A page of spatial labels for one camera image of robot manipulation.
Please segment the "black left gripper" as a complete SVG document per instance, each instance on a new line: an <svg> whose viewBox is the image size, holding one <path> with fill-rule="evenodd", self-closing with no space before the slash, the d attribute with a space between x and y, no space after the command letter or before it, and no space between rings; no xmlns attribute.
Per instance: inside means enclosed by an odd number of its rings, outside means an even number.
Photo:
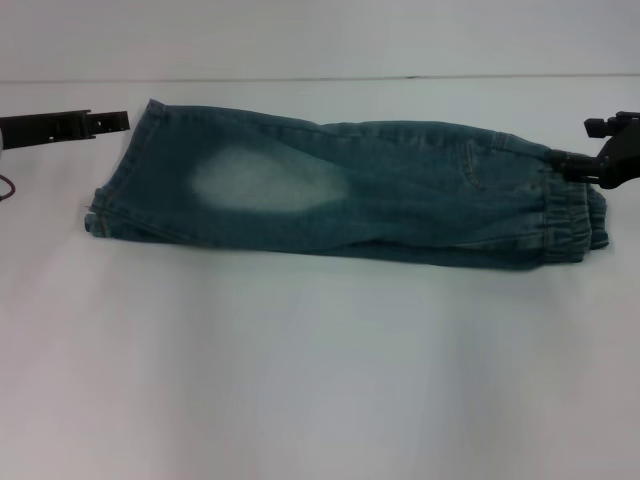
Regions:
<svg viewBox="0 0 640 480"><path fill-rule="evenodd" d="M63 114L38 114L1 118L4 149L18 149L66 139L93 139L97 135L130 129L126 111L92 113L90 110Z"/></svg>

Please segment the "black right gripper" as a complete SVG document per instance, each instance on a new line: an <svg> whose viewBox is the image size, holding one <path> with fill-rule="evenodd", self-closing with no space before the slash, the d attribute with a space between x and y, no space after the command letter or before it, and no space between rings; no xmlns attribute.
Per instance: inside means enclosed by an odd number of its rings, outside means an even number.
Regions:
<svg viewBox="0 0 640 480"><path fill-rule="evenodd" d="M604 189L615 189L639 178L639 114L617 112L606 119L588 118L584 127L589 138L607 138L597 157L551 150L552 169L566 181L599 181Z"/></svg>

